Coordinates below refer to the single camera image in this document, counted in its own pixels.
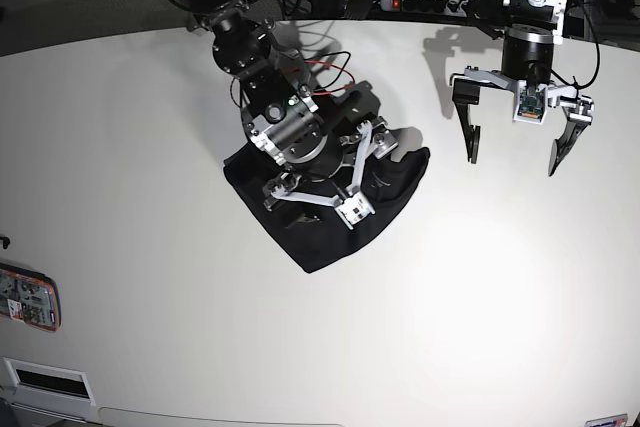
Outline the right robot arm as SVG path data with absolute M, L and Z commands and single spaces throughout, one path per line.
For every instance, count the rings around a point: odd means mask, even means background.
M 319 86 L 305 58 L 280 43 L 267 22 L 246 12 L 257 0 L 168 0 L 214 36 L 216 65 L 239 87 L 237 106 L 253 159 L 240 173 L 256 182 L 252 199 L 269 212 L 331 210 L 348 228 L 375 214 L 364 192 L 367 161 L 396 148 L 381 118 L 354 115 L 361 91 L 338 99 Z

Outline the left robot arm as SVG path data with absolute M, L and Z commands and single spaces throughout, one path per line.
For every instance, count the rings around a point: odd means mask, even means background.
M 468 21 L 502 42 L 501 66 L 482 70 L 468 66 L 450 78 L 452 102 L 463 132 L 467 159 L 476 163 L 481 129 L 470 108 L 484 88 L 513 96 L 512 119 L 540 125 L 551 109 L 565 116 L 563 133 L 553 141 L 548 173 L 554 175 L 581 134 L 593 122 L 594 102 L 586 84 L 567 80 L 553 68 L 554 50 L 564 40 L 568 0 L 469 0 Z

